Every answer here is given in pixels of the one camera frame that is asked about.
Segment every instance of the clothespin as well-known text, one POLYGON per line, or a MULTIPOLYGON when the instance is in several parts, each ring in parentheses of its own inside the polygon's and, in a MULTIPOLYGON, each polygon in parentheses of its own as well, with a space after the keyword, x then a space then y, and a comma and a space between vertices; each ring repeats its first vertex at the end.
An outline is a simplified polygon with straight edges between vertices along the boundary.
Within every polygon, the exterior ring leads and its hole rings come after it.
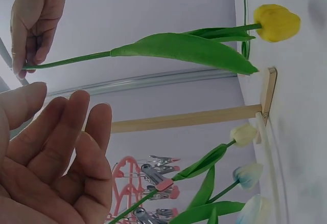
POLYGON ((165 178, 162 174, 156 171, 150 164, 143 164, 141 171, 146 175, 149 181, 155 185, 158 191, 164 191, 174 184, 172 179, 165 178))
POLYGON ((174 218, 178 215, 178 211, 176 208, 173 209, 156 209, 155 213, 159 216, 165 216, 169 218, 174 218))
POLYGON ((166 165, 166 164, 170 164, 173 162, 177 162, 180 159, 176 159, 176 158, 169 158, 166 156, 155 156, 155 155, 150 155, 149 157, 153 158, 154 160, 152 162, 156 163, 154 165, 154 167, 158 167, 158 166, 162 166, 162 165, 166 165))
POLYGON ((149 215, 144 208, 136 208, 133 214, 137 218, 139 224, 161 224, 153 216, 149 215))
MULTIPOLYGON (((147 190, 145 190, 143 194, 148 195, 153 190, 155 190, 155 186, 148 185, 147 190)), ((164 191, 154 194, 151 198, 149 198, 149 200, 159 200, 159 199, 166 199, 166 198, 176 199, 178 198, 179 193, 180 192, 178 186, 171 186, 164 191)))
POLYGON ((160 165, 160 166, 156 166, 154 168, 160 174, 168 174, 168 173, 176 172, 176 171, 180 170, 180 168, 178 166, 168 166, 168 165, 160 165))

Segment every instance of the wooden stick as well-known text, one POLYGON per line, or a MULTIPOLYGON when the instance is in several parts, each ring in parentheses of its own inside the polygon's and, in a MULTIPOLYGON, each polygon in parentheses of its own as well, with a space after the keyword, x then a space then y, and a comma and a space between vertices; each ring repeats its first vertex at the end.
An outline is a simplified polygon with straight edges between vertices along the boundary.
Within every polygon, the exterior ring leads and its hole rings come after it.
POLYGON ((260 97, 260 104, 262 106, 262 116, 265 125, 267 125, 272 97, 275 90, 276 79, 277 79, 276 68, 274 67, 267 68, 265 72, 264 83, 262 86, 261 97, 260 97))
POLYGON ((262 111, 261 105, 248 105, 220 110, 200 111, 197 113, 113 122, 111 127, 111 133, 145 131, 163 128, 177 128, 184 126, 249 119, 255 118, 255 113, 259 111, 262 111))

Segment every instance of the tulip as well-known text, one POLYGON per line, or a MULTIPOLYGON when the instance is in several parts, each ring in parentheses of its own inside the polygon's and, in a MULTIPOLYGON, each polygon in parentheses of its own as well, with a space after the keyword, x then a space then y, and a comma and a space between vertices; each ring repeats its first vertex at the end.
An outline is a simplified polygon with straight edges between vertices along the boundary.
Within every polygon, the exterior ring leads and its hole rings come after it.
POLYGON ((245 190, 252 189, 259 181, 263 172, 263 165, 253 163, 243 167, 238 167, 233 172, 233 179, 239 182, 245 190))
POLYGON ((235 140, 237 146, 247 146, 255 138, 257 130, 249 123, 245 123, 230 131, 231 140, 235 140))
POLYGON ((237 185, 240 185, 245 190, 253 188, 258 183, 262 175, 262 171, 263 166, 261 164, 256 163, 249 164, 243 167, 238 167, 233 171, 234 182, 229 187, 218 193, 216 196, 209 199, 207 201, 207 204, 213 203, 237 185))
POLYGON ((236 224, 267 224, 270 210, 270 200, 260 195, 255 195, 241 210, 236 224))
POLYGON ((254 11, 253 18, 256 24, 262 26, 256 32, 268 42, 286 40, 300 30, 300 17, 280 5, 262 5, 254 11))

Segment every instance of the blue tulip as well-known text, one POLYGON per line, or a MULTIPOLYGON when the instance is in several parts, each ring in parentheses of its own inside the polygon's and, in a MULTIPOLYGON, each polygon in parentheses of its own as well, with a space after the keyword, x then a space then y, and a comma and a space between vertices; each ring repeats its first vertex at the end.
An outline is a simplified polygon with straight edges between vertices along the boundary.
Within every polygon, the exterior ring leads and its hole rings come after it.
POLYGON ((241 210, 236 224, 267 224, 270 211, 270 200, 260 195, 255 195, 241 210))
POLYGON ((245 190, 252 189, 259 181, 263 172, 261 164, 253 163, 243 167, 238 167, 233 172, 234 181, 239 181, 245 190))

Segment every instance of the white surface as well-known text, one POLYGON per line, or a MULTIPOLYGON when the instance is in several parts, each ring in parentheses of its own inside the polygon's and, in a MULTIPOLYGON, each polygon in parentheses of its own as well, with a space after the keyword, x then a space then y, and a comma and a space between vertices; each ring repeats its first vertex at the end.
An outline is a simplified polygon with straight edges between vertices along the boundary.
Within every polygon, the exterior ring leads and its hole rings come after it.
POLYGON ((15 89, 22 86, 20 81, 16 78, 14 73, 7 66, 7 64, 2 59, 1 56, 0 56, 0 77, 4 80, 4 82, 10 89, 15 89))
MULTIPOLYGON (((237 77, 216 80, 148 87, 130 91, 115 92, 91 97, 91 106, 107 102, 112 106, 113 120, 140 119, 195 111, 229 108, 243 105, 237 77)), ((218 144, 229 141, 229 132, 244 121, 161 129, 142 132, 113 134, 107 157, 114 165, 122 157, 131 155, 146 159, 148 155, 162 155, 181 158, 176 163, 181 169, 199 160, 218 144)), ((232 183, 232 171, 248 163, 255 162, 252 146, 231 147, 225 157, 216 165, 217 194, 232 183)), ((178 182, 180 196, 176 200, 149 201, 145 208, 177 207, 183 211, 198 191, 205 174, 190 180, 178 182)), ((252 191, 236 187, 223 197, 224 200, 248 201, 259 193, 259 186, 252 191)), ((220 218, 221 223, 234 223, 236 215, 220 218)))
MULTIPOLYGON (((278 71, 268 130, 281 162, 289 223, 327 223, 326 0, 248 0, 250 21, 261 4, 280 4, 301 17, 301 31, 284 42, 251 44, 250 61, 260 70, 278 71)), ((236 0, 237 24, 243 24, 243 1, 236 0)), ((239 77, 245 104, 259 102, 263 75, 239 77)), ((260 145, 255 146, 262 156, 260 145)), ((261 192, 270 194, 261 183, 261 192)))
MULTIPOLYGON (((10 50, 10 10, 0 0, 0 36, 10 50)), ((66 0, 46 62, 133 43, 149 34, 235 25, 234 0, 66 0)), ((45 81, 50 92, 146 74, 197 68, 179 60, 117 57, 38 70, 27 80, 45 81)))

